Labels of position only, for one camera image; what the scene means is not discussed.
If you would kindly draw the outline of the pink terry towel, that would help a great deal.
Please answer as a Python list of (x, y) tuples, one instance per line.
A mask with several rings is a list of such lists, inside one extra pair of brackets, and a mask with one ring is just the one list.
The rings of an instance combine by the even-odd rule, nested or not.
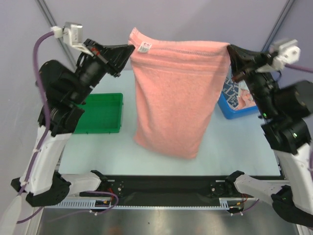
[(195, 158), (229, 71), (228, 44), (159, 41), (136, 28), (129, 44), (135, 46), (134, 140), (163, 155)]

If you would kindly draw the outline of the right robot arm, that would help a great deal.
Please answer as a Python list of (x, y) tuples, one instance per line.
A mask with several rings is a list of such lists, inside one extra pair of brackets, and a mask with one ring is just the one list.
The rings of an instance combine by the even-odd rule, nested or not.
[(313, 84), (302, 80), (280, 88), (272, 77), (299, 60), (296, 40), (273, 44), (266, 52), (228, 45), (232, 80), (244, 81), (264, 120), (261, 126), (288, 185), (274, 185), (241, 171), (226, 178), (225, 191), (247, 194), (271, 205), (285, 221), (313, 225), (313, 141), (305, 118), (313, 112)]

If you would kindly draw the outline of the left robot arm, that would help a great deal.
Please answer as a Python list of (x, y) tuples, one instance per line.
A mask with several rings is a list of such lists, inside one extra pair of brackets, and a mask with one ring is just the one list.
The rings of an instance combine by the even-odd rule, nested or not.
[(80, 54), (76, 71), (57, 60), (47, 61), (39, 70), (46, 102), (38, 118), (34, 156), (24, 175), (11, 181), (32, 207), (54, 206), (77, 193), (102, 196), (108, 190), (106, 176), (97, 170), (60, 174), (56, 165), (84, 113), (88, 95), (105, 74), (120, 75), (135, 46), (104, 46), (91, 39), (84, 46), (87, 51)]

